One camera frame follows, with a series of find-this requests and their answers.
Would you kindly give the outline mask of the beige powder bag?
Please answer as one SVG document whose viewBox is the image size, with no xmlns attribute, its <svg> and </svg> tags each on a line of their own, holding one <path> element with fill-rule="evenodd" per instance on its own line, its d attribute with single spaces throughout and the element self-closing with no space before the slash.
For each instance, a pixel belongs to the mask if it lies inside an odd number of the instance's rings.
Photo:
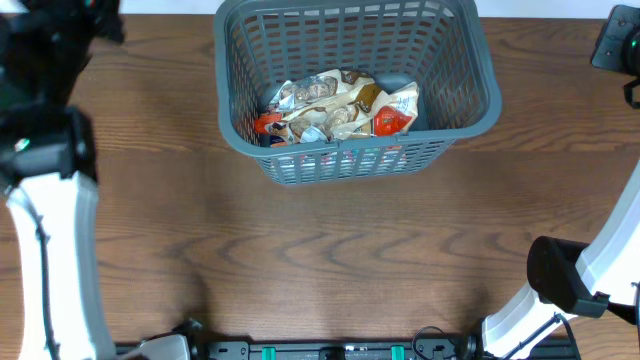
<svg viewBox="0 0 640 360">
<path fill-rule="evenodd" d="M 392 94 L 382 91 L 373 107 L 373 133 L 375 136 L 391 136 L 407 133 L 419 115 L 419 86 L 411 82 Z"/>
</svg>

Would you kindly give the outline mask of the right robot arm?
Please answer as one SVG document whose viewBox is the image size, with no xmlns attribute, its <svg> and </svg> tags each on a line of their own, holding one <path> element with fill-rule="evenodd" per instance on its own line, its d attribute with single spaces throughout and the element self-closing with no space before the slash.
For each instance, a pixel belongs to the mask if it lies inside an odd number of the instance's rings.
<svg viewBox="0 0 640 360">
<path fill-rule="evenodd" d="M 527 282 L 481 323 L 467 344 L 474 359 L 579 358 L 575 337 L 547 337 L 575 317 L 610 312 L 639 324 L 639 174 L 632 173 L 613 212 L 591 243 L 541 236 L 529 250 Z"/>
</svg>

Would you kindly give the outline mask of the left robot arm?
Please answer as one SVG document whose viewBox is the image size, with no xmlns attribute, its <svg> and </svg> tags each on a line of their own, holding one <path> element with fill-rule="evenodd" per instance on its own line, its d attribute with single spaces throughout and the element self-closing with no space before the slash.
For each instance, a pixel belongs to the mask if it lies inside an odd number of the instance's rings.
<svg viewBox="0 0 640 360">
<path fill-rule="evenodd" d="M 97 151 L 69 102 L 117 0 L 29 1 L 1 21 L 1 193 L 19 241 L 24 359 L 112 359 L 95 250 Z"/>
</svg>

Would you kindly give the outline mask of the brown white snack pouch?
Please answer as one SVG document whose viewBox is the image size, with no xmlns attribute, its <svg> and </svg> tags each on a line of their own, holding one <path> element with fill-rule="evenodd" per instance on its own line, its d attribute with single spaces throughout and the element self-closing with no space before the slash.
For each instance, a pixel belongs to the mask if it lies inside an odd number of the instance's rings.
<svg viewBox="0 0 640 360">
<path fill-rule="evenodd" d="M 373 118 L 385 92 L 369 75 L 339 69 L 286 81 L 254 121 L 288 145 L 346 140 Z"/>
</svg>

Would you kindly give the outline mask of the orange spaghetti package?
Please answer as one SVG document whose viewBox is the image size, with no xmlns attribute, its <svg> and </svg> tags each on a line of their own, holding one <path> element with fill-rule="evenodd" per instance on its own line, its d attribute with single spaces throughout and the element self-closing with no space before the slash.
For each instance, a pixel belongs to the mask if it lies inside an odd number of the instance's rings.
<svg viewBox="0 0 640 360">
<path fill-rule="evenodd" d="M 265 113 L 254 121 L 254 131 L 279 137 L 286 144 L 331 142 L 405 133 L 414 118 L 392 106 L 370 115 L 357 105 L 329 110 L 308 107 L 285 120 L 281 113 Z"/>
</svg>

